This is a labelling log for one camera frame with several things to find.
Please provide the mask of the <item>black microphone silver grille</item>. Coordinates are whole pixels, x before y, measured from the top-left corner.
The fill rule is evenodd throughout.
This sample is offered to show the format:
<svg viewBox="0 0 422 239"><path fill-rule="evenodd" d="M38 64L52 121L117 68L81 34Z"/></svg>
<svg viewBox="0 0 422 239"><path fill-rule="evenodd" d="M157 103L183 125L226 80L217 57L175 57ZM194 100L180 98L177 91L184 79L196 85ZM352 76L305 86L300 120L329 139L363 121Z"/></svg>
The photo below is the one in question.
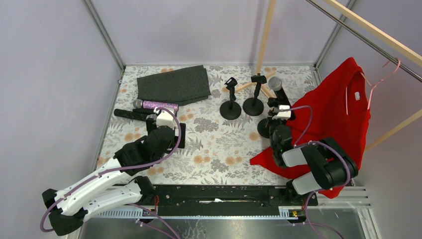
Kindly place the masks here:
<svg viewBox="0 0 422 239"><path fill-rule="evenodd" d="M283 80L279 77L273 76L268 80L268 87L275 93L277 101L281 105L292 106L283 89Z"/></svg>

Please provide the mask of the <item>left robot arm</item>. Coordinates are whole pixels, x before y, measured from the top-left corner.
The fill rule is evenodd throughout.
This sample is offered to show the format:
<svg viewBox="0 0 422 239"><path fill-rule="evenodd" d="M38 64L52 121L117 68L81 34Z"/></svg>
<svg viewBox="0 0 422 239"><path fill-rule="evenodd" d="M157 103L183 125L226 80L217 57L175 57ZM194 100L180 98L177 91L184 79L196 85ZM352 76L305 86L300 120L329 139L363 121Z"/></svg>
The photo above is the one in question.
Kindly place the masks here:
<svg viewBox="0 0 422 239"><path fill-rule="evenodd" d="M154 186L148 177L138 173L169 158L177 148L184 148L186 125L175 119L172 123L158 125L125 144L112 159L77 183L62 190L45 190L42 198L47 210L40 230L65 236L105 211L155 202Z"/></svg>

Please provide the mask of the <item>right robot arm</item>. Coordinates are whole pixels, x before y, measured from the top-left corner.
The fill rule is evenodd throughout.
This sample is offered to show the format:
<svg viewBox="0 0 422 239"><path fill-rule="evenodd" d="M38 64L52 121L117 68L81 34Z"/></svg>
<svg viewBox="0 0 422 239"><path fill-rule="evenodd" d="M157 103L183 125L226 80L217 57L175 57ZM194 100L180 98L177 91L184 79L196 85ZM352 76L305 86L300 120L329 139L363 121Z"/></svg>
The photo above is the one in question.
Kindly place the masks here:
<svg viewBox="0 0 422 239"><path fill-rule="evenodd" d="M332 137L294 145L289 123L270 114L263 122L270 147L250 162L287 178L287 192L292 200L313 192L336 198L358 175L357 163Z"/></svg>

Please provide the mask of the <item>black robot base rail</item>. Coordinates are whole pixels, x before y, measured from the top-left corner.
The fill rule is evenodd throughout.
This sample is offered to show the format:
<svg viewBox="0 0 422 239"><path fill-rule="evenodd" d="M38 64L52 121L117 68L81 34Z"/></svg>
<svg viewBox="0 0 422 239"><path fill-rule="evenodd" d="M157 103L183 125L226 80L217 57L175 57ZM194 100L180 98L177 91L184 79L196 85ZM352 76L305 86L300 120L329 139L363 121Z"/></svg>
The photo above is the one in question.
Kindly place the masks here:
<svg viewBox="0 0 422 239"><path fill-rule="evenodd" d="M280 208L303 209L307 195L284 186L156 185L137 205L160 216L269 217Z"/></svg>

